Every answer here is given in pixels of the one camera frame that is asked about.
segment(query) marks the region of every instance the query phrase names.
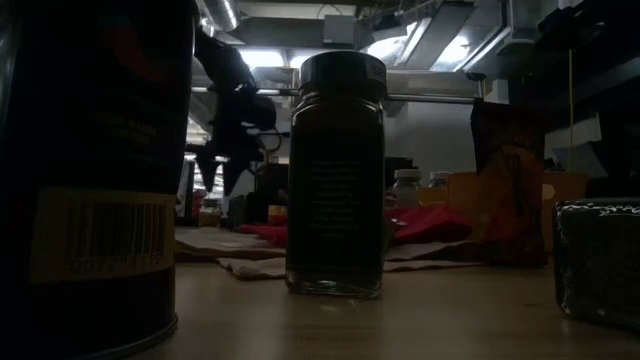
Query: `black jar lid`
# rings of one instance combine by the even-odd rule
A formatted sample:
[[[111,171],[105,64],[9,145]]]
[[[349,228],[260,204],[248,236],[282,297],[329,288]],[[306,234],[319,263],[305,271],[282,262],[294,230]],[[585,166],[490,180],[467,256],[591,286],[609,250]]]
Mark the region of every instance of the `black jar lid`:
[[[356,51],[332,51],[307,59],[300,67],[300,89],[371,89],[382,100],[387,68],[382,61]]]

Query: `table surface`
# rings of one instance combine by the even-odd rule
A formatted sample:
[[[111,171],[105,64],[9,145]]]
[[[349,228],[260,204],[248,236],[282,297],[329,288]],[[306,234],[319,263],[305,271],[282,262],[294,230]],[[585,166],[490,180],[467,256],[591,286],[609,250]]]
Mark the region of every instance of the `table surface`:
[[[378,300],[292,295],[180,264],[178,330],[141,359],[640,359],[640,339],[570,320],[552,269],[387,273]]]

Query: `yellow label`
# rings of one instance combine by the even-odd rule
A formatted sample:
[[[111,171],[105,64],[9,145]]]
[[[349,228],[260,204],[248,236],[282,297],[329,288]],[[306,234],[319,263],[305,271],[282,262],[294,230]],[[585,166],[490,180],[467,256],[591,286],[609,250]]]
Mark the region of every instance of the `yellow label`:
[[[43,189],[31,283],[116,278],[173,266],[175,201],[166,194]]]

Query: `red cloth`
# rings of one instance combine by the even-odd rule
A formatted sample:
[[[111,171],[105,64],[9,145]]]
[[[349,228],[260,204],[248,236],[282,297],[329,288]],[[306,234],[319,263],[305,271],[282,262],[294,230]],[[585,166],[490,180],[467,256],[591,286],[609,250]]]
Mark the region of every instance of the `red cloth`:
[[[472,231],[471,222],[446,205],[388,209],[385,216],[401,225],[391,245],[462,241]],[[256,234],[277,247],[287,244],[286,226],[242,225],[239,230]]]

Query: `yellow wire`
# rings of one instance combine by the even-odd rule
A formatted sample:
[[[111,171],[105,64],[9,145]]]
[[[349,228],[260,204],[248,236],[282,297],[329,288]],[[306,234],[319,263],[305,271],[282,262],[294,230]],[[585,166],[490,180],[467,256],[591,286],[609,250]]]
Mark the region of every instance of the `yellow wire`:
[[[573,152],[573,121],[574,121],[574,104],[573,104],[573,50],[569,50],[569,162],[567,171],[571,171],[571,161]]]

